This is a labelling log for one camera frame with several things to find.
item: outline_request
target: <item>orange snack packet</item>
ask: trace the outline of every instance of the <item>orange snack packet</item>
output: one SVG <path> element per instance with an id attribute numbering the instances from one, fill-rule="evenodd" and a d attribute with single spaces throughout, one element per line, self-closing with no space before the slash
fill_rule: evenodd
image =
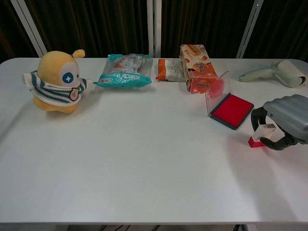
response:
<path id="1" fill-rule="evenodd" d="M 181 45 L 184 77 L 187 90 L 204 93 L 217 80 L 217 74 L 203 45 Z"/>
<path id="2" fill-rule="evenodd" d="M 181 60 L 158 60 L 158 80 L 185 82 Z"/>

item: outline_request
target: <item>dark curtain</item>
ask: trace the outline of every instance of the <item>dark curtain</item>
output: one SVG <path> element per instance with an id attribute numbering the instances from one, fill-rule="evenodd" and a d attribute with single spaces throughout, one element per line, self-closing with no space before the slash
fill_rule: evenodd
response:
<path id="1" fill-rule="evenodd" d="M 203 44 L 212 58 L 235 58 L 254 0 L 162 0 L 161 57 Z"/>
<path id="2" fill-rule="evenodd" d="M 244 58 L 308 62 L 308 0 L 265 0 Z"/>
<path id="3" fill-rule="evenodd" d="M 0 63 L 16 57 L 37 57 L 37 53 L 10 0 L 0 0 Z"/>
<path id="4" fill-rule="evenodd" d="M 25 0 L 47 51 L 149 52 L 145 0 Z"/>

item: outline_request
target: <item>plush toy eye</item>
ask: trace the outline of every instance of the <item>plush toy eye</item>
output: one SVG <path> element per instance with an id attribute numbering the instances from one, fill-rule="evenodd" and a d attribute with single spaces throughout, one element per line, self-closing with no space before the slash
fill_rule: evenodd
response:
<path id="1" fill-rule="evenodd" d="M 64 87 L 73 87 L 80 84 L 79 68 L 75 62 L 67 62 L 59 71 L 59 84 Z"/>
<path id="2" fill-rule="evenodd" d="M 74 76 L 73 76 L 72 73 L 67 72 L 63 75 L 62 80 L 63 80 L 64 83 L 71 83 L 74 80 Z"/>

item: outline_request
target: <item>biscuit box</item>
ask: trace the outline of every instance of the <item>biscuit box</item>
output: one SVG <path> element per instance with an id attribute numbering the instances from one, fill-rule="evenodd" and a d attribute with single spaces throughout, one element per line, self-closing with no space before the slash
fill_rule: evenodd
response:
<path id="1" fill-rule="evenodd" d="M 182 60 L 187 90 L 204 93 L 217 80 L 217 74 L 203 45 L 181 45 Z"/>

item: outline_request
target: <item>plush toy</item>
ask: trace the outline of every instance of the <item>plush toy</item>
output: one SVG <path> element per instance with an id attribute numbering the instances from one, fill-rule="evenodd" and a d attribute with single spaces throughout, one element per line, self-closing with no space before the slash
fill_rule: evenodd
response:
<path id="1" fill-rule="evenodd" d="M 37 71 L 24 74 L 26 86 L 33 93 L 33 102 L 38 108 L 64 113 L 76 110 L 81 93 L 87 88 L 87 80 L 79 77 L 75 58 L 84 56 L 84 50 L 77 50 L 73 55 L 51 51 L 41 58 Z"/>

